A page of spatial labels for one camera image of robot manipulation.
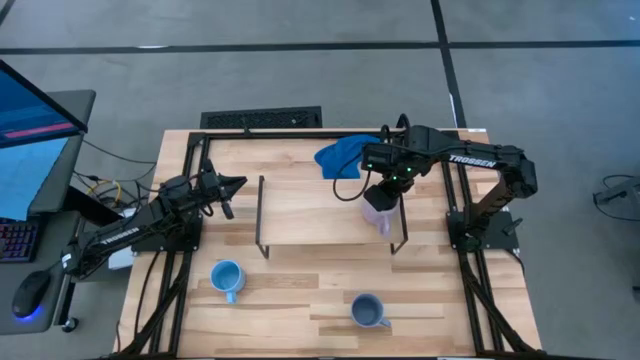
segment mug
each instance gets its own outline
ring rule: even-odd
[[[351,318],[361,327],[391,327],[391,322],[384,317],[382,301],[373,294],[360,294],[353,299]]]
[[[242,290],[247,282],[246,275],[240,265],[232,260],[219,261],[211,269],[209,280],[216,290],[227,294],[229,304],[236,303],[238,300],[236,293]]]
[[[391,235],[391,220],[400,208],[400,202],[391,210],[378,211],[368,201],[363,200],[361,209],[364,218],[378,227],[378,233],[389,237]]]

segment blue led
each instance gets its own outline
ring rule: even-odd
[[[16,320],[22,322],[22,323],[29,323],[32,322],[36,317],[38,317],[38,315],[42,312],[42,305],[38,306],[31,314],[20,318],[15,316]]]

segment keyboard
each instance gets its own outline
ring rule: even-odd
[[[321,128],[319,106],[204,112],[201,129],[291,129]]]
[[[38,219],[15,221],[0,218],[0,263],[33,261],[41,228]]]

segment computer mouse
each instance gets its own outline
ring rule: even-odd
[[[13,314],[19,318],[33,314],[47,292],[50,280],[49,271],[34,271],[27,275],[13,295]]]

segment blue mug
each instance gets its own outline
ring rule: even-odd
[[[362,327],[391,327],[391,321],[384,317],[382,301],[373,294],[360,294],[353,299],[351,318]]]
[[[238,300],[236,293],[247,282],[246,275],[240,265],[232,260],[222,260],[211,269],[211,285],[227,294],[227,302],[235,304]]]

